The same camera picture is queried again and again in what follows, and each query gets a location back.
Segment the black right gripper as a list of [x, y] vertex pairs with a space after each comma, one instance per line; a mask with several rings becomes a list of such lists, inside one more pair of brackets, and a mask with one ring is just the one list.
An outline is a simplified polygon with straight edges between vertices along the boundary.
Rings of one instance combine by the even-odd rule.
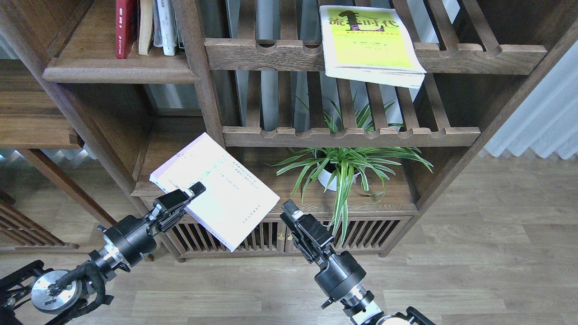
[[314, 280], [330, 300], [344, 300], [367, 274], [348, 252], [338, 254], [332, 245], [334, 237], [326, 226], [311, 214], [303, 214], [293, 200], [281, 205], [281, 220], [289, 223], [294, 243], [308, 263], [320, 271]]

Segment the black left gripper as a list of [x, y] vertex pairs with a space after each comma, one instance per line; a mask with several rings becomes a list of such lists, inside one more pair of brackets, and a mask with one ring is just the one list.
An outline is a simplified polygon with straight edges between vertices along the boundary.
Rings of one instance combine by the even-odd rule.
[[153, 209], [142, 218], [126, 216], [108, 229], [103, 229], [107, 243], [103, 248], [103, 260], [111, 268], [134, 267], [147, 255], [155, 251], [154, 237], [165, 234], [182, 218], [186, 206], [192, 199], [206, 191], [201, 182], [196, 182], [186, 190], [174, 190], [158, 197]]

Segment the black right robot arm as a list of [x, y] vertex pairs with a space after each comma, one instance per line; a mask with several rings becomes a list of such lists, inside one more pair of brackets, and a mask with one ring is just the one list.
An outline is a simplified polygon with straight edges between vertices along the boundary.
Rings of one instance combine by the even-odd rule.
[[373, 293], [363, 287], [367, 272], [348, 251], [334, 250], [334, 237], [327, 228], [311, 214], [304, 214], [292, 200], [281, 208], [281, 220], [291, 230], [295, 245], [308, 263], [320, 268], [314, 280], [327, 296], [322, 309], [340, 302], [354, 325], [433, 325], [433, 321], [412, 306], [406, 309], [406, 314], [383, 312], [374, 302]]

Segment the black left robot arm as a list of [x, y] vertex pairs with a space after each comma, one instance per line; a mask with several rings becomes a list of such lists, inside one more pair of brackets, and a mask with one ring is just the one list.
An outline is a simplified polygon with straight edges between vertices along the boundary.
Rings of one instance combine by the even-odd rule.
[[174, 190], [154, 201], [153, 209], [142, 218], [129, 215], [109, 228], [100, 226], [105, 245], [89, 253], [89, 259], [75, 269], [44, 269], [36, 260], [1, 280], [1, 323], [18, 325], [16, 309], [27, 301], [43, 313], [51, 313], [51, 325], [70, 320], [110, 305], [113, 296], [106, 284], [121, 269], [142, 261], [157, 248], [154, 237], [165, 234], [182, 220], [186, 206], [205, 191], [197, 182], [184, 190]]

